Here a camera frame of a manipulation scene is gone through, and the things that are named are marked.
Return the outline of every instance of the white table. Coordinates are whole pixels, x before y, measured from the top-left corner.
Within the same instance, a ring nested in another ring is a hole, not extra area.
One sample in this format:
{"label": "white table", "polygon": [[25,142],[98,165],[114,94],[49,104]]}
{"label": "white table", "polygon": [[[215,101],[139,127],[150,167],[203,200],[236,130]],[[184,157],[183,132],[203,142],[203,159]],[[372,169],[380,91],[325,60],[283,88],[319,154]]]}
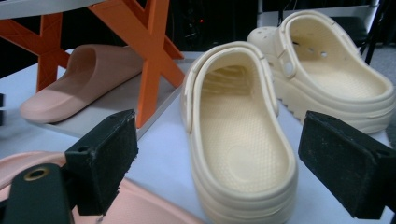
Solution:
{"label": "white table", "polygon": [[[0,79],[0,93],[6,96],[5,125],[0,126],[0,158],[14,153],[47,150],[65,151],[78,138],[46,126],[25,121],[19,106],[35,93],[36,65]],[[302,125],[280,105],[278,120],[297,155]],[[385,132],[371,135],[389,145]],[[188,137],[184,131],[177,97],[138,141],[139,154],[127,177],[140,186],[209,222],[200,207],[191,178]],[[390,223],[393,213],[386,208],[380,220],[352,218],[299,160],[297,204],[288,221],[300,223]]]}

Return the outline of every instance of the shoe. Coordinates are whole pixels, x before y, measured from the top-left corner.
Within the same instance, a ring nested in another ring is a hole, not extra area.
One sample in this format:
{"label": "shoe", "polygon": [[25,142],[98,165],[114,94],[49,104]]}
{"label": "shoe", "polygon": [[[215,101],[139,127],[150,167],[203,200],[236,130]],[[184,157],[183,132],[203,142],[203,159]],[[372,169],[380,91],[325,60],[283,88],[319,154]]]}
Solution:
{"label": "shoe", "polygon": [[[12,178],[23,170],[41,163],[65,164],[62,152],[34,151],[16,154],[0,160],[0,202],[8,197]],[[73,209],[74,223],[202,223],[183,209],[142,189],[124,178],[120,193],[105,216],[80,216]]]}
{"label": "shoe", "polygon": [[181,90],[192,177],[214,223],[284,223],[297,186],[296,159],[276,120],[268,62],[247,42],[204,53]]}
{"label": "shoe", "polygon": [[82,45],[73,50],[62,77],[26,100],[21,116],[37,123],[67,119],[142,71],[130,48]]}
{"label": "shoe", "polygon": [[301,122],[307,110],[364,133],[384,130],[396,106],[393,84],[368,66],[347,33],[328,16],[296,12],[276,27],[253,30],[274,73],[276,96]]}

